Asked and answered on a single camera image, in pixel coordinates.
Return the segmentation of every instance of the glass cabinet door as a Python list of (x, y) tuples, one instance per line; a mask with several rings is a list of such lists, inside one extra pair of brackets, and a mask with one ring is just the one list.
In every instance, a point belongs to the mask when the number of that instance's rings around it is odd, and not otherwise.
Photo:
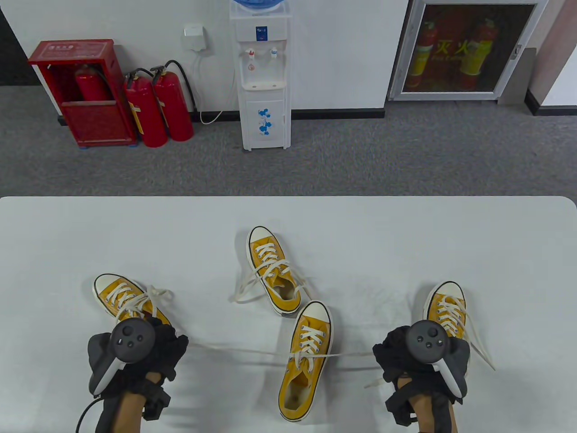
[(403, 92), (493, 92), (535, 5), (426, 5)]

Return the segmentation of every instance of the shoe toe cap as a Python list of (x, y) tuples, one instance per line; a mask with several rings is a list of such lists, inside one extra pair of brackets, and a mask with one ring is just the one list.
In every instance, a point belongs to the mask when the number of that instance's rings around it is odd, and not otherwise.
[(261, 239), (265, 239), (267, 237), (273, 236), (272, 233), (266, 227), (255, 227), (252, 232), (250, 232), (249, 242), (257, 242)]
[(302, 312), (302, 315), (313, 319), (322, 320), (323, 322), (327, 323), (331, 322), (327, 307), (318, 301), (309, 303)]
[(447, 281), (443, 283), (438, 289), (438, 294), (444, 296), (453, 296), (458, 299), (464, 299), (463, 289), (454, 281)]
[(120, 275), (102, 274), (94, 280), (94, 290), (97, 294), (101, 294), (108, 286), (118, 280)]

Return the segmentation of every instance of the water dispenser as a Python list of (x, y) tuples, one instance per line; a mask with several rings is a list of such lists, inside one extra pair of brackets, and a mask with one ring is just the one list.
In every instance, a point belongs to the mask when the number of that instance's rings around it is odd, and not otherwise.
[[(239, 0), (250, 5), (249, 0)], [(290, 24), (287, 1), (259, 8), (230, 1), (244, 149), (290, 146)]]

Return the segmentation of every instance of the yellow sneaker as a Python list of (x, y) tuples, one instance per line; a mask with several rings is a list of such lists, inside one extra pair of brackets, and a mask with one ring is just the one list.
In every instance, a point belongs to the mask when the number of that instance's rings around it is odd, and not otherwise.
[(467, 321), (465, 295), (454, 281), (445, 281), (429, 293), (423, 310), (423, 320), (437, 322), (449, 337), (464, 339)]
[(152, 316), (164, 324), (171, 324), (156, 307), (158, 298), (168, 290), (150, 287), (146, 292), (128, 278), (116, 274), (102, 274), (94, 280), (93, 293), (100, 305), (117, 321)]
[(287, 421), (301, 421), (313, 405), (314, 394), (327, 363), (326, 358), (307, 355), (329, 354), (332, 345), (331, 313), (319, 301), (311, 301), (297, 316), (283, 384), (279, 409)]
[(246, 257), (255, 278), (241, 285), (236, 300), (239, 301), (250, 283), (258, 280), (278, 314), (297, 312), (301, 306), (301, 291), (306, 292), (306, 289), (303, 284), (297, 283), (300, 279), (289, 267), (289, 261), (275, 235), (264, 227), (255, 227), (246, 239)]
[[(473, 333), (475, 343), (471, 341), (465, 329), (467, 316), (469, 316), (469, 327)], [(489, 354), (481, 345), (481, 340), (477, 335), (470, 314), (467, 312), (463, 289), (456, 282), (445, 281), (431, 290), (423, 309), (423, 320), (432, 320), (438, 323), (445, 328), (449, 337), (466, 340), (479, 356), (495, 370)], [(467, 363), (467, 372), (469, 371), (470, 362), (471, 357), (469, 357), (469, 362)]]

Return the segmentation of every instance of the fire extinguisher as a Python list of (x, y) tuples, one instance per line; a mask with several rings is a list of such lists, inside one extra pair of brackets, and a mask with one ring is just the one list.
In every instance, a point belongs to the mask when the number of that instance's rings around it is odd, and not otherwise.
[(188, 141), (194, 136), (194, 127), (192, 126), (192, 120), (190, 119), (188, 108), (186, 107), (186, 100), (184, 99), (180, 80), (174, 72), (166, 70), (166, 68), (172, 63), (179, 67), (182, 76), (185, 79), (185, 83), (192, 99), (193, 110), (195, 110), (194, 96), (192, 95), (192, 89), (190, 88), (188, 78), (186, 77), (182, 66), (176, 60), (170, 60), (164, 66), (151, 68), (151, 71), (155, 72), (155, 76), (152, 79), (152, 85), (160, 109), (164, 114), (170, 137), (174, 141)]
[(493, 20), (488, 18), (480, 23), (475, 30), (473, 39), (467, 46), (467, 54), (461, 61), (459, 70), (459, 87), (463, 91), (472, 92), (477, 89), (477, 81), (481, 75), (481, 68), (493, 49), (499, 29)]
[(112, 100), (110, 87), (102, 72), (88, 65), (83, 65), (74, 74), (76, 84), (86, 101)]
[(433, 47), (437, 43), (438, 35), (439, 31), (434, 22), (427, 21), (423, 23), (423, 27), (421, 28), (417, 40), (417, 45), (415, 46), (411, 65), (409, 66), (409, 73), (406, 81), (407, 88), (414, 89), (420, 85), (431, 51), (433, 51)]
[(128, 73), (123, 86), (126, 98), (144, 144), (147, 147), (161, 147), (168, 142), (164, 118), (152, 88), (152, 80), (139, 76), (139, 71), (153, 76), (140, 68)]

